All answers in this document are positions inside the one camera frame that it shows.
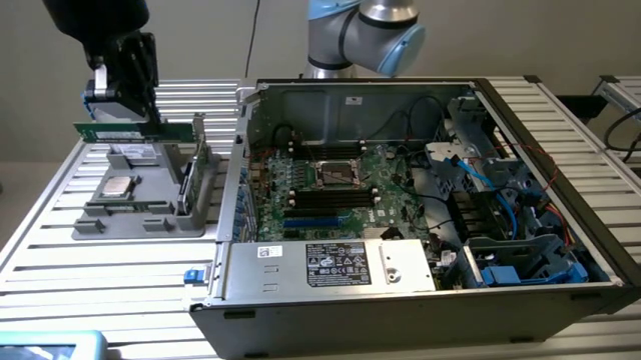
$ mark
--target blue plastic latch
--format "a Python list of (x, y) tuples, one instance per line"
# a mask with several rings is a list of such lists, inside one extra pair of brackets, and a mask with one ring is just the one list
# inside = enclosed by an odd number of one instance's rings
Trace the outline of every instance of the blue plastic latch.
[(205, 284), (205, 270), (187, 270), (183, 281), (185, 284)]
[(314, 20), (329, 17), (350, 10), (360, 2), (361, 0), (310, 0), (307, 18)]
[(488, 266), (482, 271), (482, 280), (492, 286), (520, 285), (521, 279), (514, 266)]
[(404, 36), (398, 39), (397, 44), (392, 47), (390, 52), (378, 64), (377, 72), (389, 77), (396, 77), (410, 66), (420, 55), (421, 47), (425, 41), (425, 27), (414, 24)]

